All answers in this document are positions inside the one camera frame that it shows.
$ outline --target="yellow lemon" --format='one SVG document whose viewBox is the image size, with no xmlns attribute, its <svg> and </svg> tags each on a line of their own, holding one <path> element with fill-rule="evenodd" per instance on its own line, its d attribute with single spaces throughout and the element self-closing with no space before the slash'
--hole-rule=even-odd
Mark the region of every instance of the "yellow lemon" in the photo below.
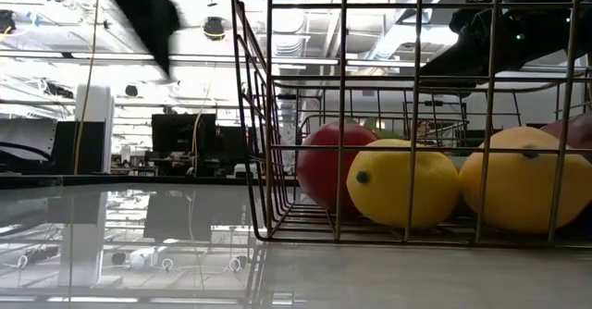
<svg viewBox="0 0 592 309">
<path fill-rule="evenodd" d="M 520 148 L 521 154 L 489 155 L 484 220 L 489 225 L 523 233 L 545 233 L 553 197 L 556 154 L 531 149 L 558 149 L 559 140 L 534 128 L 518 127 L 491 136 L 492 148 Z M 478 210 L 483 154 L 473 153 L 461 168 L 462 196 Z M 581 155 L 565 156 L 557 226 L 574 220 L 590 202 L 592 165 Z"/>
<path fill-rule="evenodd" d="M 384 139 L 368 146 L 409 146 Z M 410 152 L 362 151 L 350 167 L 347 186 L 356 208 L 376 223 L 405 227 L 409 197 Z M 458 200 L 460 185 L 452 162 L 442 153 L 417 152 L 412 228 L 426 229 L 444 221 Z"/>
</svg>

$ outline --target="wire basket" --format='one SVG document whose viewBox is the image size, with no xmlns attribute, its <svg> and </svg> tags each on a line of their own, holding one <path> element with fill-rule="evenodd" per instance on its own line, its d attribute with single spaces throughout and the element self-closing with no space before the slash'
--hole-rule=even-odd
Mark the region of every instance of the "wire basket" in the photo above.
<svg viewBox="0 0 592 309">
<path fill-rule="evenodd" d="M 494 247 L 494 248 L 562 248 L 562 249 L 592 249 L 592 238 L 583 234 L 562 232 L 550 225 L 557 224 L 559 208 L 559 196 L 561 192 L 561 177 L 563 165 L 567 154 L 586 152 L 587 150 L 572 150 L 566 147 L 567 142 L 567 119 L 572 109 L 582 107 L 587 110 L 587 104 L 571 105 L 572 90 L 574 82 L 590 81 L 587 69 L 576 71 L 574 67 L 575 50 L 574 40 L 570 39 L 568 51 L 568 67 L 565 78 L 525 78 L 512 77 L 500 78 L 490 73 L 486 77 L 420 77 L 419 76 L 419 55 L 415 56 L 415 68 L 410 76 L 349 76 L 346 75 L 344 63 L 346 63 L 346 19 L 341 18 L 340 22 L 340 58 L 339 75 L 331 76 L 280 76 L 272 73 L 273 58 L 272 51 L 272 10 L 285 8 L 338 8 L 341 16 L 346 17 L 349 9 L 362 8 L 401 8 L 402 4 L 348 4 L 347 0 L 341 0 L 340 4 L 301 4 L 286 5 L 275 4 L 272 0 L 267 2 L 267 53 L 261 49 L 256 41 L 255 34 L 248 19 L 246 9 L 240 0 L 232 2 L 232 29 L 234 52 L 236 59 L 236 74 L 238 77 L 237 90 L 240 105 L 240 124 L 243 132 L 243 144 L 248 150 L 247 182 L 250 196 L 250 204 L 253 214 L 253 226 L 255 236 L 261 241 L 279 242 L 305 242 L 305 243 L 359 243 L 359 244 L 386 244 L 386 245 L 425 245 L 425 246 L 472 246 L 472 247 Z M 447 5 L 446 8 L 468 7 L 470 4 Z M 570 4 L 577 14 L 578 3 Z M 416 5 L 417 11 L 421 11 L 423 3 L 421 0 Z M 502 7 L 500 0 L 493 0 L 488 7 L 499 11 Z M 496 19 L 493 18 L 492 30 L 496 29 Z M 490 60 L 495 54 L 495 39 L 491 40 Z M 419 39 L 415 49 L 421 48 Z M 489 65 L 489 72 L 493 72 L 493 64 Z M 246 69 L 246 75 L 241 77 L 241 70 Z M 448 82 L 479 81 L 488 82 L 488 87 L 475 89 L 473 93 L 482 93 L 487 103 L 487 111 L 472 112 L 467 110 L 463 102 L 459 88 L 442 89 L 420 87 L 419 81 L 441 80 Z M 388 87 L 378 86 L 378 82 L 388 85 L 393 81 L 411 81 L 413 87 Z M 494 89 L 495 82 L 537 82 L 541 85 L 530 88 L 504 88 Z M 281 125 L 279 118 L 279 106 L 277 89 L 290 91 L 291 101 L 295 102 L 295 113 L 293 126 L 295 128 L 294 142 L 282 140 L 280 134 Z M 317 90 L 317 96 L 302 95 L 304 90 Z M 372 91 L 376 98 L 376 109 L 372 111 L 356 110 L 353 104 L 353 93 L 356 91 Z M 522 236 L 488 227 L 483 221 L 485 188 L 487 181 L 487 163 L 490 153 L 519 153 L 517 150 L 496 150 L 490 148 L 489 137 L 495 132 L 494 117 L 506 117 L 515 120 L 515 126 L 523 126 L 520 107 L 517 101 L 521 95 L 529 93 L 540 93 L 541 91 L 556 92 L 555 108 L 549 109 L 555 119 L 562 119 L 563 134 L 560 137 L 560 148 L 558 150 L 540 150 L 540 153 L 557 154 L 558 162 L 555 171 L 555 185 L 552 200 L 551 213 L 549 215 L 549 233 L 546 236 Z M 339 93 L 339 108 L 327 108 L 327 93 Z M 401 93 L 403 100 L 402 111 L 388 111 L 381 109 L 381 97 L 389 93 Z M 440 94 L 451 95 L 442 101 Z M 346 99 L 349 95 L 349 109 Z M 505 95 L 504 98 L 513 102 L 514 111 L 495 112 L 494 98 Z M 317 109 L 301 109 L 300 105 L 307 99 L 314 98 L 318 104 Z M 378 129 L 381 130 L 383 122 L 392 122 L 392 126 L 402 125 L 404 132 L 402 139 L 412 142 L 411 147 L 390 148 L 390 150 L 404 150 L 411 154 L 412 164 L 410 173 L 414 174 L 414 160 L 417 151 L 437 151 L 450 156 L 469 155 L 472 152 L 482 152 L 484 155 L 481 189 L 480 208 L 476 215 L 455 215 L 448 221 L 427 230 L 412 230 L 411 215 L 413 209 L 414 181 L 411 180 L 409 188 L 409 210 L 407 211 L 407 224 L 403 229 L 394 229 L 380 226 L 362 216 L 342 216 L 339 208 L 336 214 L 330 214 L 323 208 L 310 204 L 306 199 L 301 198 L 301 191 L 298 187 L 298 178 L 285 174 L 287 163 L 284 162 L 286 153 L 297 154 L 304 149 L 328 149 L 339 154 L 339 164 L 344 151 L 350 150 L 373 150 L 372 147 L 344 146 L 343 128 L 348 118 L 356 121 L 363 121 L 367 117 L 377 119 Z M 472 142 L 467 136 L 467 127 L 470 124 L 469 117 L 480 117 L 483 120 L 483 131 L 485 137 Z M 314 126 L 321 126 L 331 120 L 339 122 L 339 144 L 335 146 L 303 146 L 298 144 Z M 425 124 L 425 130 L 412 130 Z M 418 147 L 418 143 L 430 142 L 429 146 Z"/>
</svg>

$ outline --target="cable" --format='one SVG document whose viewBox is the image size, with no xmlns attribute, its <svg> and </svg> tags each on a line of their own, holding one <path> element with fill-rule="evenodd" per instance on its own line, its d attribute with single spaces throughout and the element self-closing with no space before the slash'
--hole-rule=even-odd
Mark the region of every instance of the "cable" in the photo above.
<svg viewBox="0 0 592 309">
<path fill-rule="evenodd" d="M 204 111 L 205 102 L 210 94 L 210 89 L 212 88 L 212 80 L 210 79 L 210 83 L 207 86 L 207 90 L 205 91 L 205 97 L 203 98 L 202 106 L 200 106 L 199 110 L 197 111 L 197 118 L 193 123 L 193 135 L 191 138 L 191 152 L 193 153 L 193 159 L 191 161 L 191 165 L 193 166 L 193 174 L 196 172 L 197 167 L 197 127 L 200 123 L 200 118 L 202 117 L 202 112 Z M 193 245 L 193 250 L 195 252 L 195 257 L 197 258 L 197 265 L 200 268 L 200 279 L 202 281 L 202 290 L 205 289 L 205 280 L 204 280 L 204 273 L 202 271 L 202 259 L 200 257 L 199 251 L 197 250 L 197 245 L 195 244 L 195 237 L 193 236 L 193 209 L 195 206 L 195 192 L 193 192 L 192 199 L 189 200 L 189 236 L 191 238 L 191 244 Z"/>
<path fill-rule="evenodd" d="M 10 27 L 10 26 L 6 27 L 6 29 L 4 30 L 4 32 L 2 33 L 2 35 L 0 35 L 0 42 L 2 42 L 5 37 L 7 37 L 8 33 L 10 31 L 12 31 L 12 27 Z"/>
<path fill-rule="evenodd" d="M 80 159 L 80 142 L 82 141 L 82 130 L 84 128 L 84 117 L 86 115 L 86 106 L 89 102 L 89 91 L 91 89 L 91 80 L 93 78 L 93 66 L 94 66 L 94 54 L 96 53 L 96 30 L 97 30 L 97 21 L 99 19 L 99 1 L 96 0 L 95 8 L 94 8 L 94 23 L 92 26 L 92 52 L 91 52 L 91 63 L 89 67 L 89 76 L 86 81 L 86 90 L 84 91 L 84 102 L 82 104 L 82 113 L 80 114 L 80 127 L 78 130 L 78 135 L 76 137 L 76 144 L 75 144 L 75 154 L 74 154 L 74 175 L 78 175 L 78 168 L 79 168 L 79 159 Z"/>
</svg>

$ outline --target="computer monitor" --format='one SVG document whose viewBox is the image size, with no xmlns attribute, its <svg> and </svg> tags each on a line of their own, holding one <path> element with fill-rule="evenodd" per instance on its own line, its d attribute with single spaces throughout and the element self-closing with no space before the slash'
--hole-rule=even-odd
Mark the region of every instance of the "computer monitor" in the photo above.
<svg viewBox="0 0 592 309">
<path fill-rule="evenodd" d="M 218 136 L 221 138 L 221 149 L 226 157 L 232 159 L 246 156 L 241 127 L 218 127 Z"/>
<path fill-rule="evenodd" d="M 193 127 L 197 115 L 152 115 L 152 142 L 155 152 L 191 151 Z M 197 127 L 197 151 L 216 149 L 216 115 L 201 114 Z"/>
</svg>

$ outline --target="metal wire rack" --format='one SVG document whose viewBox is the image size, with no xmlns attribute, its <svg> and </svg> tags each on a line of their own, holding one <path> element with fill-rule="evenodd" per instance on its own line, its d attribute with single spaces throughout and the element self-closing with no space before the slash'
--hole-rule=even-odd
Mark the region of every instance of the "metal wire rack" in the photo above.
<svg viewBox="0 0 592 309">
<path fill-rule="evenodd" d="M 573 0 L 571 3 L 523 3 L 507 4 L 500 0 L 493 0 L 487 4 L 427 4 L 422 0 L 417 0 L 416 4 L 354 4 L 348 3 L 348 0 L 341 0 L 339 4 L 277 4 L 273 0 L 267 0 L 267 20 L 266 20 L 266 54 L 258 44 L 253 29 L 249 24 L 245 14 L 245 6 L 241 0 L 231 0 L 232 2 L 232 29 L 234 52 L 236 59 L 237 90 L 240 107 L 240 123 L 243 132 L 243 143 L 248 150 L 247 164 L 255 163 L 257 174 L 265 174 L 265 180 L 254 180 L 250 167 L 247 169 L 248 190 L 250 204 L 253 213 L 253 226 L 255 236 L 261 241 L 280 241 L 280 242 L 307 242 L 307 243 L 365 243 L 365 244 L 411 244 L 426 246 L 473 246 L 473 247 L 553 247 L 553 248 L 585 248 L 592 249 L 592 238 L 586 236 L 564 235 L 561 231 L 556 232 L 554 225 L 557 224 L 559 196 L 561 192 L 561 177 L 563 175 L 563 166 L 567 154 L 580 154 L 588 150 L 566 148 L 567 142 L 567 122 L 570 117 L 569 109 L 577 106 L 586 107 L 587 105 L 571 105 L 573 86 L 575 82 L 590 82 L 587 68 L 582 71 L 576 71 L 574 60 L 576 59 L 576 41 L 575 29 L 577 28 L 577 19 L 571 19 L 570 40 L 568 44 L 568 64 L 567 73 L 564 78 L 548 77 L 496 77 L 494 74 L 494 60 L 496 55 L 496 33 L 498 24 L 498 14 L 492 15 L 491 21 L 491 42 L 489 47 L 489 67 L 488 76 L 480 77 L 420 77 L 420 37 L 415 41 L 414 74 L 396 75 L 396 76 L 347 76 L 346 75 L 346 39 L 347 39 L 347 13 L 352 9 L 378 9 L 378 8 L 411 8 L 421 12 L 425 8 L 478 8 L 492 9 L 494 12 L 500 12 L 502 8 L 519 9 L 571 9 L 572 17 L 578 15 L 578 9 L 584 3 L 579 0 Z M 272 74 L 272 11 L 275 9 L 339 9 L 340 11 L 340 51 L 339 51 L 339 75 L 338 76 L 280 76 Z M 417 19 L 415 23 L 417 34 L 421 33 L 422 21 Z M 246 68 L 246 75 L 241 78 L 241 68 Z M 327 81 L 337 81 L 339 85 L 327 84 Z M 363 81 L 412 81 L 413 87 L 368 87 L 356 86 L 356 83 Z M 471 114 L 463 107 L 462 101 L 458 104 L 462 109 L 461 114 L 455 122 L 446 129 L 438 128 L 438 122 L 441 119 L 441 113 L 436 110 L 420 112 L 420 93 L 428 95 L 434 101 L 437 93 L 455 94 L 460 93 L 459 88 L 449 88 L 437 90 L 433 88 L 420 87 L 420 81 L 445 81 L 445 82 L 464 82 L 478 81 L 488 82 L 486 89 L 477 89 L 474 93 L 483 93 L 487 100 L 487 111 L 483 114 Z M 504 88 L 495 89 L 496 82 L 537 82 L 542 85 L 534 88 Z M 281 142 L 278 122 L 278 103 L 277 88 L 292 90 L 295 92 L 295 127 L 297 135 L 304 136 L 310 123 L 318 120 L 320 123 L 327 122 L 328 118 L 336 117 L 339 119 L 339 144 L 336 146 L 302 146 L 297 144 L 287 145 Z M 321 91 L 319 110 L 303 110 L 299 104 L 303 96 L 300 91 L 306 89 L 315 89 Z M 378 104 L 377 111 L 353 111 L 353 103 L 350 104 L 351 113 L 346 111 L 346 93 L 356 90 L 372 90 L 376 92 Z M 485 128 L 493 128 L 493 116 L 515 117 L 517 124 L 522 126 L 520 109 L 516 101 L 516 95 L 520 93 L 536 93 L 544 90 L 556 89 L 556 107 L 555 118 L 562 119 L 562 130 L 560 137 L 559 150 L 538 150 L 541 154 L 556 154 L 558 162 L 555 170 L 555 184 L 552 199 L 551 214 L 549 216 L 549 233 L 545 237 L 524 237 L 511 235 L 503 231 L 489 228 L 484 224 L 483 215 L 485 208 L 485 188 L 487 186 L 487 167 L 490 153 L 519 153 L 520 150 L 514 149 L 494 149 L 490 147 L 489 138 L 493 130 L 485 130 L 485 139 L 483 148 L 470 147 L 463 145 L 462 141 L 467 141 L 466 124 L 468 115 L 482 115 L 485 117 Z M 337 111 L 327 110 L 325 107 L 326 92 L 339 92 L 339 109 Z M 402 112 L 381 111 L 380 97 L 385 93 L 392 92 L 410 92 L 413 97 L 404 100 Z M 560 104 L 560 93 L 563 94 L 563 101 Z M 497 94 L 508 93 L 512 96 L 514 102 L 514 112 L 494 113 L 494 99 Z M 302 123 L 299 122 L 300 114 L 313 112 Z M 344 124 L 346 117 L 356 119 L 360 114 L 378 117 L 380 120 L 403 121 L 405 137 L 411 141 L 411 147 L 354 147 L 344 145 Z M 433 123 L 435 130 L 432 130 L 429 136 L 418 135 L 415 128 L 421 120 Z M 261 145 L 258 143 L 249 144 L 248 140 L 259 137 Z M 418 147 L 417 143 L 424 139 L 435 141 L 432 146 Z M 413 190 L 415 186 L 414 176 L 411 175 L 409 185 L 407 224 L 404 229 L 391 229 L 379 226 L 363 217 L 347 218 L 341 215 L 340 192 L 341 185 L 338 185 L 338 202 L 336 214 L 330 214 L 321 207 L 313 204 L 301 202 L 298 197 L 297 178 L 289 180 L 284 175 L 282 160 L 282 151 L 298 151 L 304 149 L 326 149 L 337 151 L 339 154 L 338 180 L 341 179 L 341 162 L 344 151 L 362 151 L 362 150 L 398 150 L 408 151 L 411 154 L 410 174 L 415 173 L 415 158 L 418 151 L 438 151 L 448 155 L 470 154 L 479 151 L 483 153 L 484 161 L 482 168 L 481 187 L 479 195 L 479 209 L 476 216 L 456 216 L 450 221 L 438 225 L 437 227 L 419 231 L 411 228 L 411 215 L 413 211 Z"/>
</svg>

